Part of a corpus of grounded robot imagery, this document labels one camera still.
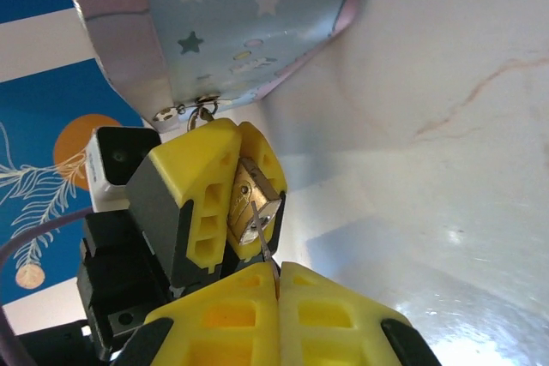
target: orange sun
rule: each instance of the orange sun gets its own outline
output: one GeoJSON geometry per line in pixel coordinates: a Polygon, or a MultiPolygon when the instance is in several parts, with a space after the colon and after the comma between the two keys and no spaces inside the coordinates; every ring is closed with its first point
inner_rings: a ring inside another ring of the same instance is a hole
{"type": "MultiPolygon", "coordinates": [[[[53,148],[53,163],[59,165],[82,151],[89,142],[94,129],[99,126],[120,126],[116,120],[104,115],[84,115],[70,122],[59,134],[53,148]]],[[[80,167],[81,177],[77,176],[75,185],[88,190],[84,165],[80,167]]],[[[66,172],[59,171],[61,176],[66,172]]]]}

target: purple cable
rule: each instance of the purple cable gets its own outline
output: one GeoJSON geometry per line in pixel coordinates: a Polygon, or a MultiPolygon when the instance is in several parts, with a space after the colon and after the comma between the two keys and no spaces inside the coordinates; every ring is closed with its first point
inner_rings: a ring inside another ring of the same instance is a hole
{"type": "MultiPolygon", "coordinates": [[[[9,257],[21,246],[32,241],[35,237],[44,235],[61,226],[68,225],[76,220],[83,219],[87,214],[93,213],[91,207],[67,214],[60,218],[50,220],[38,225],[33,229],[24,231],[21,235],[9,240],[0,248],[0,272],[3,265],[6,264],[9,257]]],[[[36,366],[36,362],[28,354],[21,341],[15,336],[15,333],[9,325],[6,312],[0,304],[0,355],[8,366],[36,366]]]]}

